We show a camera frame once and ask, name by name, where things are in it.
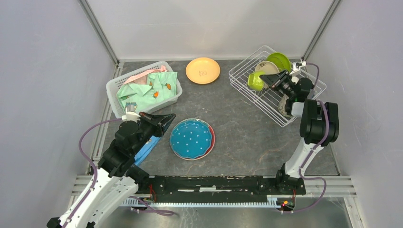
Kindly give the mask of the cream floral plate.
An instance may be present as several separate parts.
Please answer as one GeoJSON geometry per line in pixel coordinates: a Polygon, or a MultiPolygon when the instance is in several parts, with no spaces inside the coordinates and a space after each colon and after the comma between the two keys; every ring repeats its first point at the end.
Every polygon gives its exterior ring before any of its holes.
{"type": "Polygon", "coordinates": [[[274,75],[279,73],[279,69],[270,61],[261,61],[256,65],[254,72],[261,75],[274,75]]]}

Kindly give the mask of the lime green plate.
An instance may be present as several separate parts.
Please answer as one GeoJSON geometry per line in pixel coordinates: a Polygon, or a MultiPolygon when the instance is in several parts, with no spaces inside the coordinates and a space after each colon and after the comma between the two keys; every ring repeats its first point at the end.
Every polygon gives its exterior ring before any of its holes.
{"type": "Polygon", "coordinates": [[[290,61],[282,53],[279,52],[272,53],[267,57],[266,60],[275,64],[275,66],[278,68],[280,72],[284,70],[288,71],[289,73],[291,72],[290,61]]]}

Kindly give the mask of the green interior mug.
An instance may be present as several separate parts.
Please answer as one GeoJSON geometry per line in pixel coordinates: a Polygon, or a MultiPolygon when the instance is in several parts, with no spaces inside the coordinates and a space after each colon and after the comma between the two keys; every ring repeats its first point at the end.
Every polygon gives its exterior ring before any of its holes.
{"type": "Polygon", "coordinates": [[[287,106],[287,100],[289,97],[284,94],[278,104],[278,111],[280,114],[282,114],[286,118],[293,118],[293,115],[290,115],[286,112],[286,106],[287,106]]]}

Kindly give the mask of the white round bowl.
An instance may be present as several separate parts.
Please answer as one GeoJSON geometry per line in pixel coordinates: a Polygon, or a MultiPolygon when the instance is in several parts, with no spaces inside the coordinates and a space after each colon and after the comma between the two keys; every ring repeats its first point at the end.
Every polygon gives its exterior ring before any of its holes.
{"type": "Polygon", "coordinates": [[[299,81],[299,78],[296,77],[296,76],[293,76],[293,77],[291,78],[291,81],[292,81],[294,84],[297,84],[298,81],[299,81]]]}

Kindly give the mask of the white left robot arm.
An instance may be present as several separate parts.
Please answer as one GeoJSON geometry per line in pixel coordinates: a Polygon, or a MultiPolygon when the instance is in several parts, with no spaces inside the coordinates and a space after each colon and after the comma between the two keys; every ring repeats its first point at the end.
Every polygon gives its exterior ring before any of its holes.
{"type": "Polygon", "coordinates": [[[115,138],[102,154],[93,176],[74,204],[48,228],[96,228],[124,200],[149,189],[149,174],[136,166],[135,156],[154,137],[162,137],[175,114],[154,115],[127,112],[115,138]]]}

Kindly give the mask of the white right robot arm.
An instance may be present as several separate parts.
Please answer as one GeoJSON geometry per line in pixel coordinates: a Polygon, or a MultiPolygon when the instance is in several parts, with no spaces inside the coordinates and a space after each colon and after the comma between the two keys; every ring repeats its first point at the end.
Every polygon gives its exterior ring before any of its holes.
{"type": "Polygon", "coordinates": [[[319,151],[338,138],[338,105],[309,99],[308,95],[314,89],[313,82],[306,77],[294,81],[286,70],[277,74],[262,74],[258,78],[270,89],[285,94],[288,99],[284,111],[301,119],[300,142],[291,158],[278,170],[274,181],[276,191],[286,194],[293,187],[297,190],[302,188],[306,167],[319,151]]]}

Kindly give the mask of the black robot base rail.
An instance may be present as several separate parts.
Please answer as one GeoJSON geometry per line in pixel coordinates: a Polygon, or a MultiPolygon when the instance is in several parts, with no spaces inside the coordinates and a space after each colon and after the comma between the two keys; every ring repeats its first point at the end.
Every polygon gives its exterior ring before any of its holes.
{"type": "Polygon", "coordinates": [[[156,203],[263,203],[268,196],[306,194],[302,178],[283,167],[275,176],[153,176],[144,179],[130,197],[156,203]]]}

